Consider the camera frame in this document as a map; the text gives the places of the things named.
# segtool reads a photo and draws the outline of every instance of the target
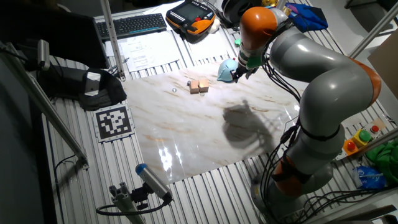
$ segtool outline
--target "white marble mat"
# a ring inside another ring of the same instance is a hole
[[[216,81],[218,67],[123,83],[144,162],[166,183],[271,151],[285,123],[298,115],[293,96],[263,70],[227,84]],[[191,95],[187,82],[203,78],[209,79],[208,93]],[[287,80],[300,92],[307,86]]]

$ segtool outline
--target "keyboard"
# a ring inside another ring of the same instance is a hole
[[[160,13],[115,19],[113,24],[118,38],[162,32],[167,27]],[[109,32],[105,22],[97,23],[97,27],[101,40],[109,40]]]

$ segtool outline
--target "red button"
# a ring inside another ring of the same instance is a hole
[[[377,127],[376,125],[373,125],[371,131],[372,131],[373,133],[376,133],[376,132],[379,131],[379,127]]]
[[[347,143],[348,150],[353,151],[355,149],[355,147],[356,147],[355,143],[353,143],[351,141]]]

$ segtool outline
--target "slotted aluminum table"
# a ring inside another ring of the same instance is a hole
[[[310,5],[308,1],[297,1],[297,3]],[[141,13],[142,11],[123,12],[115,14],[114,19]],[[127,72],[127,80],[211,62],[221,62],[238,55],[239,49],[233,43],[240,36],[232,30],[220,30],[224,41],[228,43],[226,55],[200,60],[194,59],[195,57],[187,47],[188,44],[179,35],[172,31],[168,32],[172,33],[174,41],[179,47],[179,60],[138,72]],[[333,36],[326,30],[311,31],[306,35],[329,49],[345,54],[334,41]],[[114,57],[109,59],[111,65],[115,65]],[[59,61],[61,66],[64,67],[87,69],[86,66],[78,62],[61,58]],[[76,158],[69,159],[68,162],[59,166],[57,169],[61,195],[59,202],[55,191],[52,159],[54,158],[55,163],[58,163],[58,161],[72,156],[73,152],[44,117],[44,134],[58,222],[62,223],[59,206],[59,203],[61,203],[65,223],[129,223],[125,217],[97,215],[95,209],[102,205],[112,204],[108,190],[111,185],[118,186],[120,182],[126,182],[130,190],[142,186],[142,180],[134,170],[138,164],[144,162],[136,136],[133,134],[122,140],[98,143],[91,118],[92,112],[84,111],[80,108],[78,102],[73,100],[58,99],[55,102],[55,107],[77,141],[85,148],[90,166],[87,170],[82,169]],[[381,118],[383,113],[384,108],[377,101],[372,107],[361,112],[361,116],[366,123],[370,123],[377,117]],[[362,125],[364,124],[346,128],[346,137],[352,136]],[[385,134],[393,128],[391,124],[387,123],[387,128],[382,133]],[[171,206],[154,213],[145,214],[143,217],[147,223],[265,223],[264,217],[252,203],[249,193],[252,178],[264,170],[265,162],[266,157],[257,156],[169,184],[175,201],[171,203]],[[334,178],[322,189],[308,194],[306,197],[324,195],[332,190],[355,190],[356,187],[349,173],[357,165],[358,162],[351,159],[343,159],[333,163],[335,168]],[[325,223],[327,220],[349,213],[390,194],[392,192],[386,192],[356,204],[336,203],[325,208],[309,223]],[[157,196],[149,196],[150,208],[158,207],[160,204]]]

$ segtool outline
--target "green button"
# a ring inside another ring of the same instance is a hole
[[[366,142],[366,141],[369,141],[369,140],[371,139],[371,135],[369,134],[368,131],[362,130],[362,131],[359,133],[359,138],[360,138],[360,140]]]
[[[235,46],[239,47],[241,45],[241,39],[235,40]]]

